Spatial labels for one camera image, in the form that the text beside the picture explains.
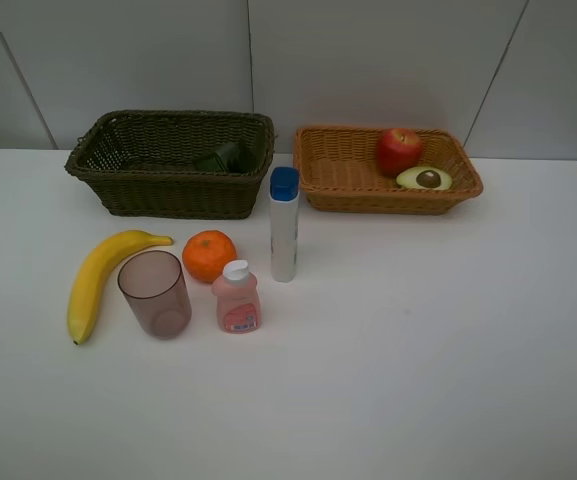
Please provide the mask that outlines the white bottle with blue cap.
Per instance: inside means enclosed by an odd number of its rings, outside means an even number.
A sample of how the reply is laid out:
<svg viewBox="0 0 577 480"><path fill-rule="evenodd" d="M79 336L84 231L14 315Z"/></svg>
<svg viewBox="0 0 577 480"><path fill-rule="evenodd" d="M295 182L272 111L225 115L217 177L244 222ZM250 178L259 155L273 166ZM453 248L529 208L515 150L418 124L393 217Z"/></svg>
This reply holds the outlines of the white bottle with blue cap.
<svg viewBox="0 0 577 480"><path fill-rule="evenodd" d="M271 275L291 282L298 251L299 172L293 167L273 169L270 177Z"/></svg>

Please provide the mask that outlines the dark green rectangular bottle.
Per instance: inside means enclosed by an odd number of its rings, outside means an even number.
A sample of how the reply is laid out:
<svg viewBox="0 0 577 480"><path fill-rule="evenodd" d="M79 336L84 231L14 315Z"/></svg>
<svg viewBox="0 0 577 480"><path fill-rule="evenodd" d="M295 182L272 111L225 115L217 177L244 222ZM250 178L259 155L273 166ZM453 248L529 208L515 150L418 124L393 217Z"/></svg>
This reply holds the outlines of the dark green rectangular bottle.
<svg viewBox="0 0 577 480"><path fill-rule="evenodd" d="M248 174L255 170L257 162L244 143L228 142L193 159L192 164L199 172Z"/></svg>

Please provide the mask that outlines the red apple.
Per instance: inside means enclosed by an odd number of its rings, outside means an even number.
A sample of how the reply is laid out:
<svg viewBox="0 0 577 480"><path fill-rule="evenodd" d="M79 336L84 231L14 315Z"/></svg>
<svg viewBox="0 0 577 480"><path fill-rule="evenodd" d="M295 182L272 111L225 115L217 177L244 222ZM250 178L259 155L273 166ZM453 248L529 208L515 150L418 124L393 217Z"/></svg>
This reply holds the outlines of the red apple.
<svg viewBox="0 0 577 480"><path fill-rule="evenodd" d="M386 177L396 177L418 164L422 150L421 137L415 131L406 128L384 130L376 146L377 168Z"/></svg>

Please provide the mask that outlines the halved avocado with pit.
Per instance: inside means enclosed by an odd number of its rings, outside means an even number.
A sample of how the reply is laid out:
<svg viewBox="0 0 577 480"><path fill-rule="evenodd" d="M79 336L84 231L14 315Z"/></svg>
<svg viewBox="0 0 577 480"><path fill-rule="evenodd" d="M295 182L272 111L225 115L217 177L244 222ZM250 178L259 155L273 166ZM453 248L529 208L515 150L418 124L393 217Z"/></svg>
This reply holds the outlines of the halved avocado with pit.
<svg viewBox="0 0 577 480"><path fill-rule="evenodd" d="M449 190L453 182L447 172L428 165L409 168L400 173L395 181L401 188L437 191Z"/></svg>

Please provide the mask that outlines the yellow banana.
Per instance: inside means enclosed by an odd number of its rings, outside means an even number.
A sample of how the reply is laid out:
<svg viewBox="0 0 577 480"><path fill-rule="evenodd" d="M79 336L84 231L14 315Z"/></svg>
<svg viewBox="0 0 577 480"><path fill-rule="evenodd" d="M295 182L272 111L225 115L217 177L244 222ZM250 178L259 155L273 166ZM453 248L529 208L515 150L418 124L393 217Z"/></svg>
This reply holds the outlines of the yellow banana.
<svg viewBox="0 0 577 480"><path fill-rule="evenodd" d="M127 230L108 237L88 254L79 268L68 302L67 328L75 345L86 342L93 332L106 283L113 270L142 250L173 243L169 236Z"/></svg>

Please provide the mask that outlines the pink soap bottle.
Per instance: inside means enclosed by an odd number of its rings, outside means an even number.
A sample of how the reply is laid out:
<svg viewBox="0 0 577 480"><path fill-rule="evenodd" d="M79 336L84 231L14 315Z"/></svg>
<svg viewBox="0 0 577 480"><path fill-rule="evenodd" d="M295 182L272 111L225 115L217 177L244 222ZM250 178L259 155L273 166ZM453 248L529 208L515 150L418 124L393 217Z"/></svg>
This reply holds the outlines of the pink soap bottle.
<svg viewBox="0 0 577 480"><path fill-rule="evenodd" d="M262 316L257 278L246 260L226 264L213 282L219 327L229 334L244 334L261 327Z"/></svg>

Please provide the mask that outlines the orange mandarin fruit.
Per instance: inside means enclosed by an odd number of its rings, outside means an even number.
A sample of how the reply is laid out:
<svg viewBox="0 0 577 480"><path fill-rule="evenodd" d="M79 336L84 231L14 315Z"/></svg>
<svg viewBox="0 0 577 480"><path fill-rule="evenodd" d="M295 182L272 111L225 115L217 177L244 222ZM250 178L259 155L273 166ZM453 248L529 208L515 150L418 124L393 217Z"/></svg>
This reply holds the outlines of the orange mandarin fruit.
<svg viewBox="0 0 577 480"><path fill-rule="evenodd" d="M222 274L223 268L237 259L237 250L223 232L206 230L187 241L181 259L191 277L212 284Z"/></svg>

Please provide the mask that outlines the orange wicker basket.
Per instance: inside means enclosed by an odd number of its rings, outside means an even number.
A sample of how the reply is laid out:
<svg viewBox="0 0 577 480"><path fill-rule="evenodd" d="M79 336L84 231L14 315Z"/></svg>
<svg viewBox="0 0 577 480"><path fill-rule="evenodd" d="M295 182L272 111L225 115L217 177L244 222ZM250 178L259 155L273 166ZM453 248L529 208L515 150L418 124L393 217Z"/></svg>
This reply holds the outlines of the orange wicker basket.
<svg viewBox="0 0 577 480"><path fill-rule="evenodd" d="M483 183L451 134L417 129L420 166L437 167L453 180L449 189L401 187L377 167L379 128L308 126L297 130L293 164L300 185L316 209L331 212L441 215L483 192Z"/></svg>

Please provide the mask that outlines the translucent pink plastic cup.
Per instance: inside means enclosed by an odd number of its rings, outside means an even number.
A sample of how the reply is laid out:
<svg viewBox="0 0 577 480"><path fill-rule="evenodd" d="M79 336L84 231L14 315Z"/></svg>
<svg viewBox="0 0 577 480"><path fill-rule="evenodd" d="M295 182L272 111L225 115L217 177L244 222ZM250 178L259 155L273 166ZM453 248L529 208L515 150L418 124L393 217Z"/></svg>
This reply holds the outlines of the translucent pink plastic cup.
<svg viewBox="0 0 577 480"><path fill-rule="evenodd" d="M129 259L117 284L141 328L167 340L188 326L192 307L180 260L167 251L151 250Z"/></svg>

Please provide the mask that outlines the dark brown wicker basket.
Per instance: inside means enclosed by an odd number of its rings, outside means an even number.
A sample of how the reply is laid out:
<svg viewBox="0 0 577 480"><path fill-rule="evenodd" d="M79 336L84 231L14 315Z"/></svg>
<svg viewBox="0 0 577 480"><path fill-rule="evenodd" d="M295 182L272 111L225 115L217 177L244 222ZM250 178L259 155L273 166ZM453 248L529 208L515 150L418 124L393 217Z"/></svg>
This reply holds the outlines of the dark brown wicker basket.
<svg viewBox="0 0 577 480"><path fill-rule="evenodd" d="M113 215L236 220L256 203L274 153L262 114L205 110L118 110L79 138L66 171ZM257 162L248 174L196 171L192 160L242 142Z"/></svg>

